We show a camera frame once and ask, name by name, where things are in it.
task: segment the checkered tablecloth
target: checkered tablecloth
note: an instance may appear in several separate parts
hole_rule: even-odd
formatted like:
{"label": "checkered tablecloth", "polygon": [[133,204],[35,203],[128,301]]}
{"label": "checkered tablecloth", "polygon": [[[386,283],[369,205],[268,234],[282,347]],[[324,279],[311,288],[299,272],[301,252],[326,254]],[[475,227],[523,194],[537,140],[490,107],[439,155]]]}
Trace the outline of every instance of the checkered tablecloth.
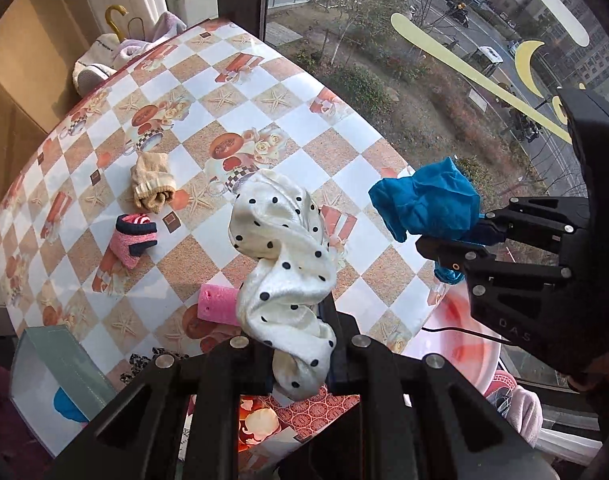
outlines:
{"label": "checkered tablecloth", "polygon": [[[108,250],[134,212],[136,149],[169,153],[178,192],[158,244],[127,271]],[[393,241],[370,203],[382,175],[412,171],[311,75],[226,20],[192,27],[76,106],[0,205],[0,281],[18,333],[66,324],[116,385],[132,352],[200,354],[231,327],[195,325],[202,283],[239,287],[255,261],[230,244],[236,186],[273,168],[309,190],[339,253],[337,309],[404,353],[432,263]]]}

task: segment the white polka dot scarf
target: white polka dot scarf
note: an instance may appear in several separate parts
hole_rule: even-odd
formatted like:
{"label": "white polka dot scarf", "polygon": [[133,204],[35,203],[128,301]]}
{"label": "white polka dot scarf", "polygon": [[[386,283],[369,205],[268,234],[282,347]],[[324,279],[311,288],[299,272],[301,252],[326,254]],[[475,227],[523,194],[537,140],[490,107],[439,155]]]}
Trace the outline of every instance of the white polka dot scarf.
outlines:
{"label": "white polka dot scarf", "polygon": [[272,346],[273,373],[293,400],[318,393],[335,346],[332,328],[308,306],[335,287],[335,264],[322,216],[289,178],[259,170],[240,187],[229,238],[258,264],[240,288],[236,315],[244,332]]}

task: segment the metal screw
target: metal screw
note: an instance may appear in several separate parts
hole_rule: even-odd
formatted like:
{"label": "metal screw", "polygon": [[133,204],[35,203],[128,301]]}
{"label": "metal screw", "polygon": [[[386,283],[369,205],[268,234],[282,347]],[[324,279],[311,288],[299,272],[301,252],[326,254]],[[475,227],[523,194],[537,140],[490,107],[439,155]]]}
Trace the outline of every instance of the metal screw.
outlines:
{"label": "metal screw", "polygon": [[155,365],[158,368],[171,368],[174,364],[175,359],[170,354],[162,354],[158,355],[155,360]]}
{"label": "metal screw", "polygon": [[444,358],[440,354],[429,354],[425,357],[427,366],[440,370],[444,366]]}
{"label": "metal screw", "polygon": [[357,334],[351,338],[351,343],[353,343],[353,346],[366,348],[371,344],[371,338],[367,335]]}
{"label": "metal screw", "polygon": [[249,338],[243,335],[236,335],[229,340],[229,344],[236,349],[246,348],[249,345]]}

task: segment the pink sock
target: pink sock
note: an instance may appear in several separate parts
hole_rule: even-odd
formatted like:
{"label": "pink sock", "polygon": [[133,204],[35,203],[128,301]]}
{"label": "pink sock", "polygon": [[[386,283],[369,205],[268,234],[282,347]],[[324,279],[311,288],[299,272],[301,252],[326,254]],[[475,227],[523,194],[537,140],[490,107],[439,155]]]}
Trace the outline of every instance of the pink sock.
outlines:
{"label": "pink sock", "polygon": [[155,222],[151,222],[147,215],[120,215],[108,246],[124,267],[133,269],[144,254],[144,250],[158,243],[157,236],[158,229]]}
{"label": "pink sock", "polygon": [[204,283],[198,295],[198,317],[214,323],[240,326],[235,316],[237,297],[237,288]]}

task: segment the yellow hook handle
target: yellow hook handle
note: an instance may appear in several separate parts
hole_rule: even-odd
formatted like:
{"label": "yellow hook handle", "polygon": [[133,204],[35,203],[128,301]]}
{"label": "yellow hook handle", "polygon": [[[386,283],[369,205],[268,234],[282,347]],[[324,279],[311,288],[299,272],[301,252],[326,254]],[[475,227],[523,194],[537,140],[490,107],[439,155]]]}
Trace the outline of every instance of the yellow hook handle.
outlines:
{"label": "yellow hook handle", "polygon": [[116,36],[118,37],[118,41],[120,43],[122,43],[124,40],[126,40],[126,37],[124,36],[123,32],[118,28],[118,26],[114,23],[114,21],[111,19],[111,11],[112,10],[117,10],[120,14],[122,14],[123,16],[125,14],[127,14],[127,10],[124,6],[121,5],[111,5],[107,7],[107,10],[105,10],[105,22],[107,22],[107,25],[111,28],[111,30],[113,30],[113,32],[115,32]]}

